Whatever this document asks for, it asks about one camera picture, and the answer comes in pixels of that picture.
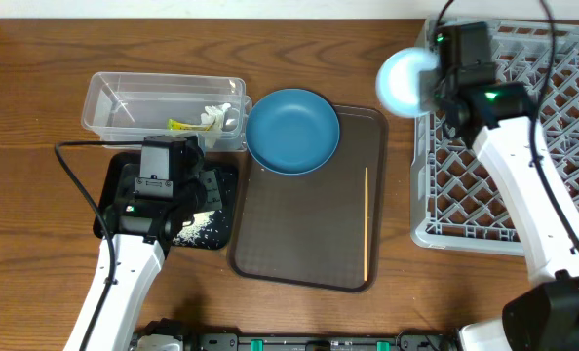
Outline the yellow green snack wrapper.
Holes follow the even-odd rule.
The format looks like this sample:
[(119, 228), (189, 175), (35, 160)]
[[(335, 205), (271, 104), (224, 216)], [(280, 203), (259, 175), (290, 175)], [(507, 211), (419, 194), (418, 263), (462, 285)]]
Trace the yellow green snack wrapper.
[(208, 131), (212, 128), (212, 124), (187, 124), (183, 122), (178, 122), (174, 119), (169, 119), (167, 122), (167, 127), (169, 130), (174, 131)]

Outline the white tissue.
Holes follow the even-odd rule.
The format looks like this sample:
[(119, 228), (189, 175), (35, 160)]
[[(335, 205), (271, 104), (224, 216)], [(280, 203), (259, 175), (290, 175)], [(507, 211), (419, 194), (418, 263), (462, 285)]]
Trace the white tissue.
[(231, 109), (231, 104), (226, 102), (220, 105), (209, 105), (201, 114), (203, 131), (205, 132), (205, 145), (207, 149), (213, 149), (223, 132), (226, 113)]

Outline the light blue bowl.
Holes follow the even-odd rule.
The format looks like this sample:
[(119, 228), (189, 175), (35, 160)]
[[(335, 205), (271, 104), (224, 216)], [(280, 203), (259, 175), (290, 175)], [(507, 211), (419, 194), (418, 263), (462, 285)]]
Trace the light blue bowl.
[(425, 48), (406, 48), (393, 54), (376, 76), (381, 105), (396, 116), (411, 119), (435, 111), (438, 67), (438, 56)]

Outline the dark blue plate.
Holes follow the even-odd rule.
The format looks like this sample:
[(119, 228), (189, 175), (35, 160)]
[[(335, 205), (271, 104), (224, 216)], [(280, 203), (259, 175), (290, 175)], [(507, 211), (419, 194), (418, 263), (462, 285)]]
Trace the dark blue plate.
[(303, 89), (282, 89), (263, 97), (249, 115), (247, 148), (263, 168), (281, 175), (311, 173), (334, 154), (340, 123), (332, 105)]

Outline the wooden chopstick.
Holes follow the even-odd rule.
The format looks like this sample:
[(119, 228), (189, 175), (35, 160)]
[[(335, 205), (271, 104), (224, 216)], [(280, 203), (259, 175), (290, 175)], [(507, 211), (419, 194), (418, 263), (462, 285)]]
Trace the wooden chopstick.
[(364, 282), (368, 280), (369, 267), (369, 179), (368, 167), (365, 167), (364, 179)]

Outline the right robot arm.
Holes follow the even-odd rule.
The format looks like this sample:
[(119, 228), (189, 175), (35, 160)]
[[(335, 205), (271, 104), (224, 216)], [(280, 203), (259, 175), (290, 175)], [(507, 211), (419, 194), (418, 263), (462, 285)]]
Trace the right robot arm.
[(531, 288), (499, 317), (463, 327), (462, 350), (579, 350), (579, 211), (555, 168), (540, 103), (500, 83), (484, 22), (437, 25), (429, 87), (446, 125), (472, 149), (502, 197)]

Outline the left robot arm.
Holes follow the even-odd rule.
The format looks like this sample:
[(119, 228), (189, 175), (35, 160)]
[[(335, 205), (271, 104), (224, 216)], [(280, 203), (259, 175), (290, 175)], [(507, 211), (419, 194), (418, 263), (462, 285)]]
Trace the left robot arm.
[(210, 209), (210, 185), (196, 136), (147, 136), (121, 142), (95, 201), (71, 168), (61, 166), (89, 203), (101, 240), (95, 276), (68, 350), (126, 350), (149, 289), (174, 239)]

